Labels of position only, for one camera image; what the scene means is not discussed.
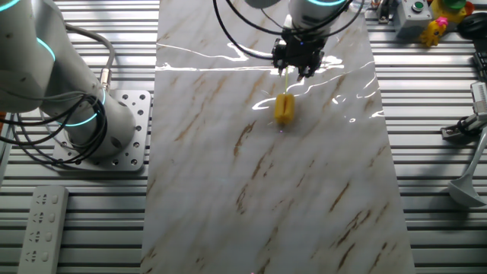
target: aluminum slat table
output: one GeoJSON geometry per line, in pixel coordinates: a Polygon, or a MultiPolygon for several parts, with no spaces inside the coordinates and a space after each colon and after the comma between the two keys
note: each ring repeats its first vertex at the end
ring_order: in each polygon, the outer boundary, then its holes
{"type": "MultiPolygon", "coordinates": [[[[472,2],[487,11],[484,0],[472,2]]],[[[159,1],[56,3],[68,23],[113,42],[113,88],[153,92],[159,1]]],[[[472,114],[473,45],[452,33],[426,51],[394,40],[392,23],[379,25],[371,11],[366,16],[417,272],[487,273],[487,208],[462,209],[447,194],[448,181],[460,176],[476,144],[456,146],[440,136],[442,126],[472,114]]],[[[69,36],[99,74],[108,51],[86,37],[69,36]]],[[[25,116],[39,119],[37,112],[25,116]]],[[[40,126],[27,131],[33,139],[47,134],[40,126]]],[[[52,153],[53,143],[41,148],[52,153]]],[[[146,165],[149,154],[148,146],[146,165]]],[[[13,147],[0,189],[0,273],[17,272],[30,196],[35,186],[48,184],[71,193],[58,273],[139,273],[146,180],[147,167],[129,176],[60,177],[13,147]]],[[[487,198],[487,152],[474,184],[487,198]]]]}

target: white marble board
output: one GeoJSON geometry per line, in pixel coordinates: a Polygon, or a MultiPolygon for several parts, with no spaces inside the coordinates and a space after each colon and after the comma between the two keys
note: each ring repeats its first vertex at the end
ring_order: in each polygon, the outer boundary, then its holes
{"type": "MultiPolygon", "coordinates": [[[[270,52],[275,37],[219,3],[237,41],[270,52]]],[[[414,273],[363,16],[313,78],[290,70],[283,129],[284,77],[228,42],[211,1],[162,1],[158,37],[142,273],[414,273]]]]}

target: metal plate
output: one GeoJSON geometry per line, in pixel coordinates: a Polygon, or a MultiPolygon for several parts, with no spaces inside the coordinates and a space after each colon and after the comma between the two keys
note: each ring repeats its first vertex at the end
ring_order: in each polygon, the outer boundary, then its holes
{"type": "MultiPolygon", "coordinates": [[[[118,154],[108,158],[87,159],[75,164],[66,164],[67,168],[53,166],[60,172],[66,171],[117,171],[136,172],[144,167],[145,142],[147,139],[148,121],[151,110],[151,94],[148,91],[122,91],[110,92],[115,100],[124,103],[135,118],[135,134],[132,141],[118,154]]],[[[67,143],[66,135],[59,134],[59,141],[67,143]]],[[[69,159],[78,153],[54,144],[55,159],[69,159]]]]}

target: toy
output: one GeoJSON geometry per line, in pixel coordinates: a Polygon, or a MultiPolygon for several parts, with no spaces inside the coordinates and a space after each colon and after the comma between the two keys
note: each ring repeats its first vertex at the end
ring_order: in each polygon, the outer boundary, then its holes
{"type": "Polygon", "coordinates": [[[286,68],[285,93],[275,98],[274,119],[279,125],[287,125],[294,119],[294,95],[288,92],[288,68],[286,68]]]}
{"type": "Polygon", "coordinates": [[[432,21],[428,28],[423,31],[421,36],[421,42],[426,44],[426,46],[430,47],[431,45],[437,46],[438,41],[440,40],[440,36],[443,35],[445,30],[447,29],[448,21],[446,18],[438,18],[435,21],[432,21]]]}
{"type": "Polygon", "coordinates": [[[455,23],[451,25],[454,29],[466,17],[466,0],[434,0],[430,9],[433,12],[433,18],[446,18],[448,22],[455,23]]]}

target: mounting plate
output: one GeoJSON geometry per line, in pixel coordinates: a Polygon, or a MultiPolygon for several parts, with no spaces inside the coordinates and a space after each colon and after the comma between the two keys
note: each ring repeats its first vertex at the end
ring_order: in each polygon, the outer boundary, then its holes
{"type": "MultiPolygon", "coordinates": [[[[151,110],[151,94],[148,91],[111,91],[115,100],[127,105],[135,118],[135,134],[132,141],[120,153],[108,158],[87,159],[77,164],[53,166],[56,171],[116,171],[136,172],[144,167],[145,143],[151,110]]],[[[61,143],[68,143],[65,134],[58,134],[61,143]]],[[[78,155],[77,151],[67,149],[56,143],[53,157],[69,159],[78,155]]]]}

